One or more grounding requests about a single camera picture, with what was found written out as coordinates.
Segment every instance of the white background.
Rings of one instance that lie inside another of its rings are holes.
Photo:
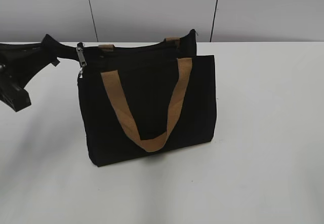
[[[87,156],[78,63],[48,66],[27,86],[32,106],[0,104],[0,223],[324,223],[323,49],[198,44],[216,55],[213,141],[101,168]]]
[[[208,42],[216,0],[90,0],[100,42]],[[324,0],[219,0],[213,41],[324,41]],[[88,0],[0,0],[0,42],[96,41]]]

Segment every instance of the zipper pull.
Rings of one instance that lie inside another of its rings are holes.
[[[79,74],[77,76],[77,78],[79,79],[79,78],[82,78],[83,69],[87,65],[86,59],[83,55],[83,44],[82,43],[77,44],[76,53],[77,53],[77,56],[79,57],[79,63],[80,63],[80,67],[81,67]]]

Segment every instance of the table surface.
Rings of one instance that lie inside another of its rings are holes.
[[[199,43],[216,59],[213,141],[101,168],[88,158],[78,63],[46,67],[26,87],[32,106],[0,104],[0,223],[324,223],[323,51]]]

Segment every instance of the gray wall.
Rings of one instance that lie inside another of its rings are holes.
[[[0,0],[0,41],[209,41],[216,0]],[[324,0],[219,0],[213,41],[323,41]]]

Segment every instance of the tan handle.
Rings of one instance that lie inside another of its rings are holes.
[[[147,152],[155,152],[163,148],[172,130],[176,126],[180,118],[183,99],[187,90],[191,69],[191,58],[178,59],[179,79],[174,87],[168,108],[167,131],[154,139],[146,140],[141,140],[140,138],[135,120],[128,107],[122,84],[120,83],[118,71],[114,70],[101,73],[107,95],[125,134],[135,144]]]
[[[101,44],[98,45],[98,48],[104,50],[105,52],[112,52],[115,49],[113,44]]]
[[[177,47],[180,47],[180,38],[166,38],[166,42],[174,41]]]

